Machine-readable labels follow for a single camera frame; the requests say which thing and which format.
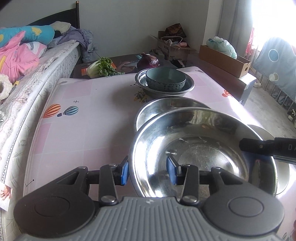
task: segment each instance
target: blue ceramic bowl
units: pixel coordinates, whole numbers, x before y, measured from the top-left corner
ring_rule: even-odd
[[[152,68],[146,72],[146,82],[153,90],[177,92],[184,87],[186,76],[176,69]]]

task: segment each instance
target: blue cloth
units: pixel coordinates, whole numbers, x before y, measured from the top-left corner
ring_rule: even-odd
[[[269,78],[293,101],[296,97],[296,53],[291,44],[270,38],[263,46],[253,68]]]
[[[58,44],[62,44],[69,40],[76,40],[82,46],[81,54],[82,61],[84,63],[90,62],[93,60],[92,54],[94,52],[94,35],[88,29],[76,29],[70,27],[70,29],[62,36],[53,39],[48,45],[47,48],[53,48]]]
[[[13,36],[21,31],[26,31],[22,42],[40,42],[49,44],[54,37],[54,29],[50,25],[24,26],[0,29],[0,48],[3,47]]]

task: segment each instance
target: green vegetable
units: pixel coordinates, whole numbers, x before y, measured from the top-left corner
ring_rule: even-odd
[[[107,77],[112,75],[124,74],[124,72],[116,72],[111,65],[112,60],[110,58],[102,57],[98,61],[91,64],[87,69],[87,75],[94,79],[98,77]]]

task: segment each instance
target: orange hot air balloon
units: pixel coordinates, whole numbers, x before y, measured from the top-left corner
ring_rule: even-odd
[[[49,118],[54,116],[56,113],[59,112],[60,109],[61,109],[61,106],[59,104],[52,104],[45,111],[43,118]]]

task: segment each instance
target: pillow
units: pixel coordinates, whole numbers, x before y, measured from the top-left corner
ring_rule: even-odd
[[[66,22],[55,21],[50,26],[53,27],[55,31],[60,31],[61,34],[63,34],[69,30],[71,24]]]
[[[3,28],[0,29],[0,48],[21,31],[26,31],[22,42],[37,41],[47,45],[54,37],[54,29],[50,25]]]
[[[30,42],[25,43],[28,46],[28,49],[35,55],[40,58],[46,51],[46,45],[39,43],[39,42]]]

